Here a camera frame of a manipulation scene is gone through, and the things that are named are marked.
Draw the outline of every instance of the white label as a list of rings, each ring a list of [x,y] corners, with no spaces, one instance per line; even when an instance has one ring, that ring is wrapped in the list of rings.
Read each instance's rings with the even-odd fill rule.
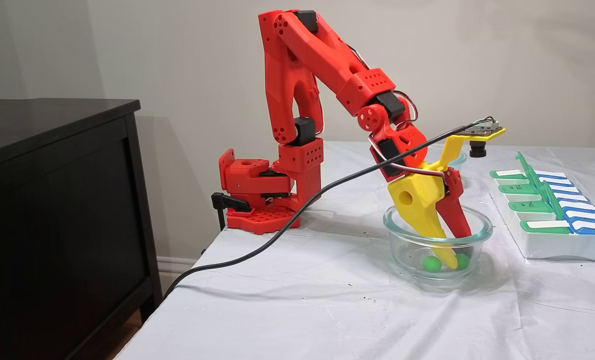
[[[576,230],[579,230],[580,228],[589,228],[589,229],[595,229],[595,223],[594,222],[588,222],[588,221],[581,221],[581,219],[579,219],[578,221],[574,221],[572,223],[573,228]]]
[[[556,176],[558,178],[567,178],[567,176],[562,172],[551,172],[551,171],[540,171],[535,170],[537,175],[546,175],[546,176]]]
[[[566,216],[568,216],[569,218],[595,219],[595,212],[581,212],[575,210],[568,210],[566,212]]]
[[[503,171],[496,171],[498,176],[510,176],[510,175],[524,175],[522,171],[519,170],[503,170]]]
[[[556,198],[558,199],[569,199],[569,200],[579,200],[579,201],[589,201],[588,198],[585,198],[581,194],[570,194],[570,193],[553,193]]]
[[[547,182],[552,184],[564,184],[564,185],[573,185],[573,183],[566,178],[550,178],[550,177],[540,177],[539,182]]]
[[[565,219],[549,219],[546,221],[527,221],[531,229],[543,229],[543,228],[568,228],[569,223]]]
[[[558,203],[560,203],[560,207],[563,207],[563,208],[595,210],[595,206],[591,205],[590,203],[586,203],[586,202],[558,201]]]
[[[553,191],[561,191],[561,192],[571,192],[571,193],[579,193],[580,191],[575,186],[558,186],[558,185],[548,185],[553,189]]]

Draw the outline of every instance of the green ball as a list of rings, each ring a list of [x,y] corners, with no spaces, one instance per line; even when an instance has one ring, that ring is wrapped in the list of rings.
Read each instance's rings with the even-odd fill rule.
[[[464,270],[469,267],[469,256],[466,253],[456,253],[455,259],[457,260],[457,268],[460,270]]]
[[[438,272],[442,269],[442,262],[435,256],[426,256],[421,262],[421,266],[428,272]]]

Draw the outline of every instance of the baseboard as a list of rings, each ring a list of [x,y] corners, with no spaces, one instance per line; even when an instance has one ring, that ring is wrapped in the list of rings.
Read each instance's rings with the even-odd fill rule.
[[[176,280],[181,273],[192,268],[197,259],[184,259],[181,257],[157,257],[157,267],[160,269],[160,283],[162,284],[162,292],[167,291],[172,282]]]

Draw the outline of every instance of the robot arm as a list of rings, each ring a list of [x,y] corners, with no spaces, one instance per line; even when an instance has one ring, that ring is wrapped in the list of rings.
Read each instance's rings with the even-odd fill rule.
[[[395,157],[426,141],[407,121],[412,120],[412,102],[393,92],[396,85],[379,68],[369,68],[315,11],[274,10],[259,14],[259,29],[265,53],[268,113],[275,141],[302,145],[293,118],[293,100],[301,120],[312,119],[315,133],[322,132],[320,92],[315,78],[336,95],[339,103],[354,117],[362,130],[371,132],[380,152]],[[371,150],[376,162],[383,161]],[[419,167],[426,150],[407,157],[401,166]],[[387,181],[403,175],[388,167],[382,173]]]
[[[259,14],[258,20],[278,159],[270,165],[263,159],[236,159],[233,149],[227,150],[219,160],[222,189],[249,207],[233,199],[213,201],[213,207],[220,210],[239,204],[239,209],[229,206],[229,228],[261,234],[279,230],[321,189],[324,153],[323,141],[317,136],[324,121],[316,78],[335,93],[360,128],[370,133],[370,151],[376,162],[412,150],[426,138],[412,124],[417,114],[407,96],[395,90],[381,69],[369,68],[315,11],[274,10]],[[299,109],[296,118],[293,100]],[[460,173],[448,167],[467,139],[479,141],[480,137],[449,137],[446,144],[450,146],[433,164],[424,162],[427,150],[423,148],[381,169],[398,213],[421,235],[446,237],[438,214],[457,237],[471,234],[459,201],[463,192]],[[294,183],[296,192],[291,193]],[[291,226],[299,226],[299,221]],[[436,253],[452,269],[458,266],[450,249]]]

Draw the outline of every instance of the wooden floor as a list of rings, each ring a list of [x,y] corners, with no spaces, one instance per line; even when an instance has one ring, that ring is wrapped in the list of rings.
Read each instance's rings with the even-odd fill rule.
[[[113,360],[122,351],[122,348],[131,340],[140,327],[142,319],[140,312],[137,311],[115,332],[112,338],[108,340],[108,346],[103,348],[96,357],[99,360]]]

